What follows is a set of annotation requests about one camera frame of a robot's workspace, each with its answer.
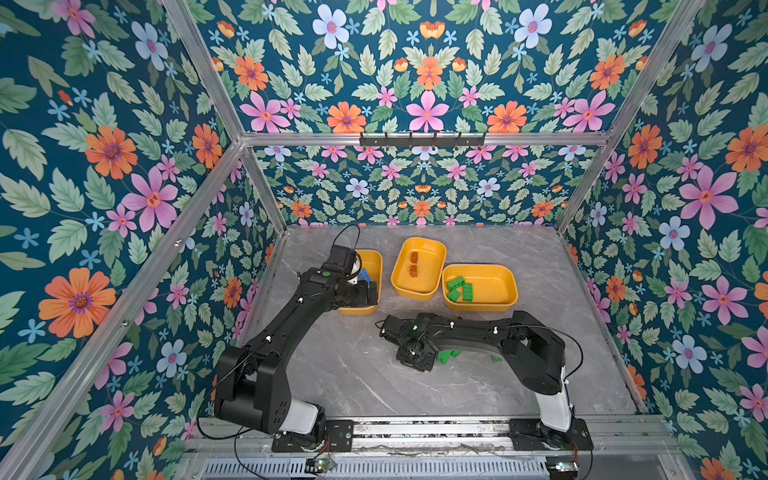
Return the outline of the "green long lego brick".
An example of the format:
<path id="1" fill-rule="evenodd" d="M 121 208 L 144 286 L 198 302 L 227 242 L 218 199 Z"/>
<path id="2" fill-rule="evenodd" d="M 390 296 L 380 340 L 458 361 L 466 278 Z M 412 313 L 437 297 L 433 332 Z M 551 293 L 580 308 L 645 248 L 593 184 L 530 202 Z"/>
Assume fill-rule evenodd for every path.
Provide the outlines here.
<path id="1" fill-rule="evenodd" d="M 461 286 L 461 301 L 465 303 L 474 301 L 474 287 L 472 283 L 465 282 Z"/>

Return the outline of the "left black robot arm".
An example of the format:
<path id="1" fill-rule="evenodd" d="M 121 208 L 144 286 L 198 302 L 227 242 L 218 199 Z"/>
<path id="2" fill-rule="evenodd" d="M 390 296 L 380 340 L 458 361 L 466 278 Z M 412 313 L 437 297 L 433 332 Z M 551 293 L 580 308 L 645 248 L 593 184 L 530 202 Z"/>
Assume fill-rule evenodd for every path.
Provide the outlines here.
<path id="1" fill-rule="evenodd" d="M 377 304 L 378 286 L 361 280 L 361 269 L 356 250 L 332 246 L 322 266 L 299 275 L 289 301 L 258 335 L 225 349 L 216 365 L 217 419 L 266 434 L 323 435 L 324 410 L 293 396 L 287 366 L 323 314 Z"/>

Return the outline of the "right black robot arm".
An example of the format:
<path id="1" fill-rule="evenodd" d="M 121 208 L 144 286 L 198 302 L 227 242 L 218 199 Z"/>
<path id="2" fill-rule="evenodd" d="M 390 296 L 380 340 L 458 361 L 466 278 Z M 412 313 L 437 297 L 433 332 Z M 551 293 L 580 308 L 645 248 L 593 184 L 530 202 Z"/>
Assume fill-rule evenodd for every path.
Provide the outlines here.
<path id="1" fill-rule="evenodd" d="M 433 369 L 444 351 L 486 352 L 505 361 L 522 386 L 532 391 L 543 427 L 567 432 L 573 409 L 565 380 L 565 342 L 526 311 L 499 320 L 463 320 L 420 313 L 393 315 L 377 324 L 379 336 L 397 347 L 396 360 L 419 372 Z"/>

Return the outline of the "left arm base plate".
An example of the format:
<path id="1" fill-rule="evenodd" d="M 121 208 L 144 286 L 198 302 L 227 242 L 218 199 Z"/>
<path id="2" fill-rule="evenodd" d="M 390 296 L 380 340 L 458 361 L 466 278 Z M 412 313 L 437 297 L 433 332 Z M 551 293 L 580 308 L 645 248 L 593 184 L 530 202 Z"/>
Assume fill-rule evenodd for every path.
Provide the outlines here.
<path id="1" fill-rule="evenodd" d="M 278 432 L 273 437 L 274 453 L 313 453 L 330 451 L 346 453 L 352 450 L 355 422 L 348 419 L 322 420 L 308 434 Z"/>

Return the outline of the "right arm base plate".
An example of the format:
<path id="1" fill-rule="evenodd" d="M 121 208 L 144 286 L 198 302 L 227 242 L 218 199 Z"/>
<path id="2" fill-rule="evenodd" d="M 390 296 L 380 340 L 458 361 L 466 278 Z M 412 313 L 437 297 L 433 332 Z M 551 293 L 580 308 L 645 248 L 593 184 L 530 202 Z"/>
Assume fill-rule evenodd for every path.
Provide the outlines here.
<path id="1" fill-rule="evenodd" d="M 510 419 L 506 436 L 516 450 L 525 451 L 592 451 L 594 443 L 587 423 L 573 418 L 565 432 L 546 427 L 539 419 L 524 417 Z"/>

